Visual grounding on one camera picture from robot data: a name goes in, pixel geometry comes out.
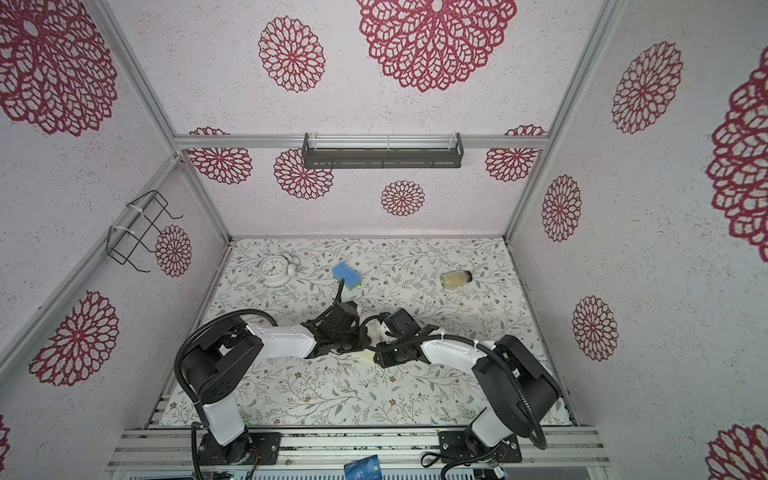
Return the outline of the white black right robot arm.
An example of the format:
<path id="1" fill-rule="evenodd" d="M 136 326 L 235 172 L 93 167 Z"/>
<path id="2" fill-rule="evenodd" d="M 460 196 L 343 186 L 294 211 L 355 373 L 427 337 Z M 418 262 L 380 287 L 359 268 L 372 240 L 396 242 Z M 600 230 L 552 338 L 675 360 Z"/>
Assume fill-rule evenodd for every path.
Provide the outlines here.
<path id="1" fill-rule="evenodd" d="M 562 390 L 517 337 L 470 339 L 435 325 L 420 326 L 404 309 L 366 318 L 358 336 L 382 368 L 421 361 L 473 375 L 488 403 L 469 426 L 476 442 L 494 447 L 514 434 L 540 450 L 548 448 L 541 420 Z"/>

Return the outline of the cream square paper sheet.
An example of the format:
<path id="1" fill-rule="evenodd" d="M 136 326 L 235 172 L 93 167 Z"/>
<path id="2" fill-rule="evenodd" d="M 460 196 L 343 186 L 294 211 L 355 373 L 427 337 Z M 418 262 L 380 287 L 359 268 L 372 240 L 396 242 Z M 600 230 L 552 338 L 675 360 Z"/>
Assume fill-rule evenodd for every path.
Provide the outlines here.
<path id="1" fill-rule="evenodd" d="M 363 346 L 363 350 L 358 356 L 365 362 L 375 365 L 374 356 L 375 353 L 366 348 L 366 345 L 370 347 L 377 347 L 379 343 L 386 342 L 386 329 L 382 328 L 382 324 L 379 320 L 372 320 L 365 326 L 361 326 L 359 330 L 359 344 Z"/>

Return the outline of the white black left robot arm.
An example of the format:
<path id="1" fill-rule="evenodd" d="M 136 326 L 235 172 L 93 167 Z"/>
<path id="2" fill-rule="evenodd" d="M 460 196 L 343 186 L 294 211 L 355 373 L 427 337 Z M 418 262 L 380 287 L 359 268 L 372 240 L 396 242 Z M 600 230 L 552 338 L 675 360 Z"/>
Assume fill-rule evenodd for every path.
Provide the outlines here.
<path id="1" fill-rule="evenodd" d="M 246 432 L 235 390 L 253 364 L 360 351 L 360 326 L 353 301 L 335 301 L 317 318 L 292 326 L 279 326 L 262 310 L 236 310 L 202 325 L 182 343 L 174 375 L 215 444 L 228 447 Z"/>

